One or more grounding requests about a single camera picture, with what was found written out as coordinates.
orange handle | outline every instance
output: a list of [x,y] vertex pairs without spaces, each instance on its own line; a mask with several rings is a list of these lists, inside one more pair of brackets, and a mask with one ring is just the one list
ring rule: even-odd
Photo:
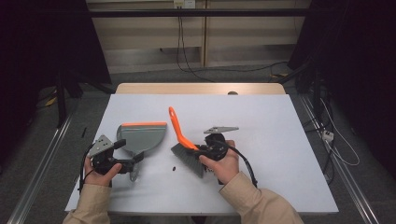
[[174,126],[177,141],[186,148],[192,148],[198,150],[198,148],[189,139],[183,136],[181,133],[180,125],[178,124],[177,115],[172,106],[169,106],[169,116],[171,117],[172,125]]

gray plastic part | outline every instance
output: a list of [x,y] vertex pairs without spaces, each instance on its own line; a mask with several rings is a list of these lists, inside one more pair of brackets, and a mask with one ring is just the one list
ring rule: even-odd
[[106,151],[111,147],[113,147],[113,143],[104,134],[102,134],[98,140],[95,141],[87,156],[92,158],[93,156]]
[[166,132],[165,125],[127,125],[117,129],[117,140],[126,139],[124,150],[134,155],[158,146]]
[[134,165],[134,169],[132,170],[131,173],[129,173],[129,178],[131,179],[132,182],[135,182],[137,179],[137,175],[139,174],[140,171],[140,162]]
[[239,130],[238,127],[213,127],[210,128],[206,131],[204,131],[204,133],[225,133],[225,132],[230,132],[230,131],[235,131],[235,130]]

white table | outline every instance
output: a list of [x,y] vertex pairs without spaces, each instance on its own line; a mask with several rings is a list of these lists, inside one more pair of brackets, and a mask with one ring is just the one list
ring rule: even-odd
[[[288,95],[114,94],[96,134],[116,141],[123,122],[166,121],[163,141],[142,161],[136,182],[128,175],[113,179],[109,212],[126,215],[231,215],[235,211],[219,195],[221,186],[212,173],[193,174],[171,151],[177,143],[168,107],[176,112],[183,134],[203,144],[204,130],[237,126],[225,133],[248,158],[259,188],[285,197],[301,214],[338,212]],[[129,154],[116,150],[114,157]],[[240,169],[248,175],[246,165]],[[77,205],[78,183],[65,210]]]

beige sleeve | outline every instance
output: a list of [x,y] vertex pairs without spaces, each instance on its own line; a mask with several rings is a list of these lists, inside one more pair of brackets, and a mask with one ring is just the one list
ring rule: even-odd
[[110,223],[107,215],[111,188],[85,184],[78,199],[76,210],[70,211],[64,224]]
[[239,213],[242,223],[303,223],[288,201],[269,189],[256,189],[242,172],[220,194]]

human hand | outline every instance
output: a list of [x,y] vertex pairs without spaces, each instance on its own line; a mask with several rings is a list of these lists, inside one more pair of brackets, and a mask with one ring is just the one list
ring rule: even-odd
[[[229,146],[235,147],[235,142],[233,140],[225,141]],[[212,169],[215,175],[218,177],[219,181],[224,185],[227,185],[234,176],[239,173],[239,157],[236,152],[228,149],[227,154],[220,161],[210,160],[206,156],[200,156],[199,161]]]
[[111,179],[119,173],[122,165],[117,163],[107,172],[105,175],[100,175],[96,173],[92,167],[91,159],[85,158],[84,169],[85,169],[85,184],[100,185],[108,187],[110,185]]

